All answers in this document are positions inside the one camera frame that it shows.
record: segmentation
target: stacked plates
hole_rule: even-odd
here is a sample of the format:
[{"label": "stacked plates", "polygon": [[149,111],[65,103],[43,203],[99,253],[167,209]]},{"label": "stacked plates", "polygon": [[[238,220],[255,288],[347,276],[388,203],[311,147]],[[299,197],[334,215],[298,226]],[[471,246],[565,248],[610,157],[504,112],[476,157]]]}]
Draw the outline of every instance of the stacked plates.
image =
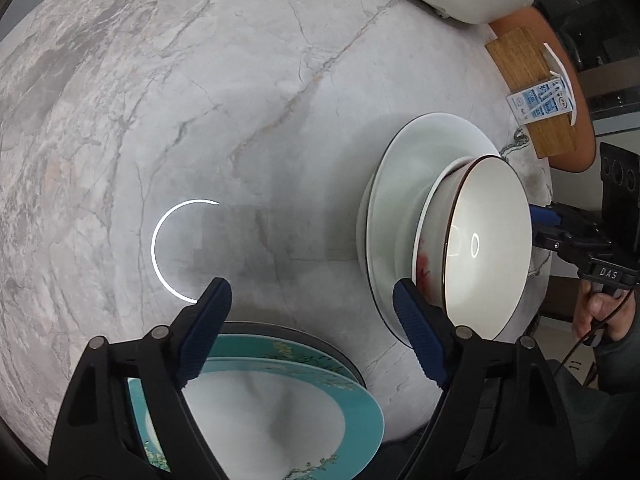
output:
[{"label": "stacked plates", "polygon": [[529,206],[481,130],[427,114],[387,147],[360,203],[356,243],[375,305],[401,342],[409,345],[392,304],[400,278],[414,280],[455,324],[494,338],[529,270]]},{"label": "stacked plates", "polygon": [[[183,393],[230,480],[354,478],[384,433],[382,411],[338,349],[277,325],[227,322]],[[167,469],[139,380],[129,390],[150,462]]]}]

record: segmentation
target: white plate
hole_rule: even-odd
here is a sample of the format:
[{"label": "white plate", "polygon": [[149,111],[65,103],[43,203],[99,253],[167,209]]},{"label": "white plate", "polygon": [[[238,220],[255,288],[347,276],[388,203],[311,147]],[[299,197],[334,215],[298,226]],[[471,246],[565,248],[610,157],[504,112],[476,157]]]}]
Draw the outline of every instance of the white plate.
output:
[{"label": "white plate", "polygon": [[[380,316],[407,346],[409,340],[392,304],[396,281],[410,277],[396,274],[400,219],[414,205],[415,197],[425,186],[432,185],[452,161],[482,155],[498,155],[498,151],[478,127],[455,115],[426,114],[398,132],[373,176],[363,229],[367,279]],[[411,257],[412,253],[407,254],[406,259]]]}]

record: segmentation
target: plate with floral pattern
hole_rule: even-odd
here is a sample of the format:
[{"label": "plate with floral pattern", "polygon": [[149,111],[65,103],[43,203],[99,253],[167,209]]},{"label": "plate with floral pattern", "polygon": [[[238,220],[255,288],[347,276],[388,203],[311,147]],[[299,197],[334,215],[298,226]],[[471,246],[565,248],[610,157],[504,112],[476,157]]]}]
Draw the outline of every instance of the plate with floral pattern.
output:
[{"label": "plate with floral pattern", "polygon": [[324,368],[359,382],[365,386],[362,376],[357,377],[340,361],[310,346],[287,339],[255,334],[220,334],[209,352],[209,357],[261,357],[292,361]]},{"label": "plate with floral pattern", "polygon": [[[129,389],[150,462],[167,469],[140,381]],[[298,362],[212,357],[183,394],[230,480],[351,480],[384,433],[382,410],[366,389]]]}]

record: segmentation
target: sleeve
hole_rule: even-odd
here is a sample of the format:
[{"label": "sleeve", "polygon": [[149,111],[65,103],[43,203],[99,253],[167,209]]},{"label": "sleeve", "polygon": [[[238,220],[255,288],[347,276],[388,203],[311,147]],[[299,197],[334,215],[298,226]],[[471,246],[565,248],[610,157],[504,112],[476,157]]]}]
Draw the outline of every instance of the sleeve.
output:
[{"label": "sleeve", "polygon": [[[560,363],[547,361],[552,372]],[[604,449],[616,431],[634,394],[609,395],[585,388],[562,367],[554,377],[574,438],[575,458],[583,470]]]},{"label": "sleeve", "polygon": [[631,329],[620,341],[612,342],[604,338],[594,350],[598,387],[603,392],[623,394],[640,390],[639,310],[636,308]]}]

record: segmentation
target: blue gripper pad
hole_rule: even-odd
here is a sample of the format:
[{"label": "blue gripper pad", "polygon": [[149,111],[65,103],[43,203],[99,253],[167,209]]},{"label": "blue gripper pad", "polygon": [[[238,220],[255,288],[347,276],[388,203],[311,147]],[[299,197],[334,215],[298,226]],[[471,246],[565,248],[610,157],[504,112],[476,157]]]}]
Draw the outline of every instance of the blue gripper pad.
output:
[{"label": "blue gripper pad", "polygon": [[394,310],[409,338],[409,343],[414,349],[422,371],[442,388],[449,379],[444,364],[445,349],[421,312],[416,300],[407,290],[407,284],[403,283],[404,281],[400,280],[394,287]]},{"label": "blue gripper pad", "polygon": [[531,222],[533,224],[556,227],[559,226],[562,221],[558,213],[539,205],[529,204],[529,214],[531,215]]},{"label": "blue gripper pad", "polygon": [[215,278],[194,306],[201,309],[177,351],[174,380],[181,388],[200,375],[231,309],[231,285]]}]

